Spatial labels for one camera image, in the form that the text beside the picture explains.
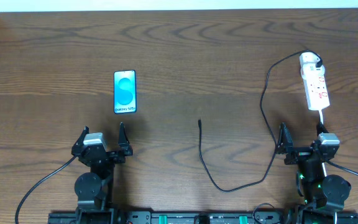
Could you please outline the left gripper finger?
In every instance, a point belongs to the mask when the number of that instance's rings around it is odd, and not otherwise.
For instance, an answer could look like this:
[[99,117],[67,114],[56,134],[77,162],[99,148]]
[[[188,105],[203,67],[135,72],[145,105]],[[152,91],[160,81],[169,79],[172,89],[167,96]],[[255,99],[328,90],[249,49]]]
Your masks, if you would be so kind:
[[82,130],[79,138],[76,140],[76,142],[73,145],[74,149],[81,148],[84,144],[83,141],[85,139],[85,136],[89,133],[89,127],[85,126]]
[[129,140],[126,136],[125,125],[123,122],[120,122],[119,125],[119,138],[117,143],[121,149],[128,149],[130,146]]

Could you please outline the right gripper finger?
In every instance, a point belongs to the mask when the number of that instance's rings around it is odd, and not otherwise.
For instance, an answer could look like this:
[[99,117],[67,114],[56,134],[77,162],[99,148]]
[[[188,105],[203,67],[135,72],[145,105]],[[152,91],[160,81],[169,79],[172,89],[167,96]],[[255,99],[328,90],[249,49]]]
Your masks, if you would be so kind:
[[322,122],[316,125],[316,134],[319,136],[321,133],[328,133],[328,130],[324,127]]
[[279,133],[279,140],[277,143],[278,149],[288,149],[293,147],[293,140],[291,138],[289,129],[285,125],[285,123],[282,123],[280,125],[280,133]]

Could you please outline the blue Samsung Galaxy smartphone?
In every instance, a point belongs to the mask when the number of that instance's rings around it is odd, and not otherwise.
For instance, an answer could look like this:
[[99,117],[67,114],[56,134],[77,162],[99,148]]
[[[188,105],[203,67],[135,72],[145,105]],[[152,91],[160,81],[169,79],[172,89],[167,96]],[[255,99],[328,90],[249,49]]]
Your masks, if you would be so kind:
[[114,72],[114,113],[135,113],[137,91],[135,70]]

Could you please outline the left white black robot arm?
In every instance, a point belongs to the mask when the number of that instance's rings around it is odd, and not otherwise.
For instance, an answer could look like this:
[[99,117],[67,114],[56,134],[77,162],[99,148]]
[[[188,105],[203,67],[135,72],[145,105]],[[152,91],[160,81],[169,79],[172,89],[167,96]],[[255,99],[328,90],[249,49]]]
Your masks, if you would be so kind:
[[119,149],[107,151],[103,133],[90,133],[87,126],[74,143],[71,154],[90,168],[75,182],[74,190],[78,197],[75,223],[126,222],[122,212],[109,204],[114,167],[125,163],[126,157],[133,155],[124,123],[119,125],[117,144]]

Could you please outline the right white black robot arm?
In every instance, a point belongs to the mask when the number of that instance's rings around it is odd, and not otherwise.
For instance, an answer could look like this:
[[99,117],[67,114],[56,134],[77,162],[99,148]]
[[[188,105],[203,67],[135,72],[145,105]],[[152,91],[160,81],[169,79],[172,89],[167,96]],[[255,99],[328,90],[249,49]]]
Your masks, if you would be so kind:
[[296,187],[305,203],[285,212],[284,223],[336,223],[336,212],[344,209],[351,184],[339,175],[328,175],[325,163],[334,158],[340,140],[322,123],[310,146],[295,147],[290,131],[282,123],[275,152],[284,154],[286,165],[296,165]]

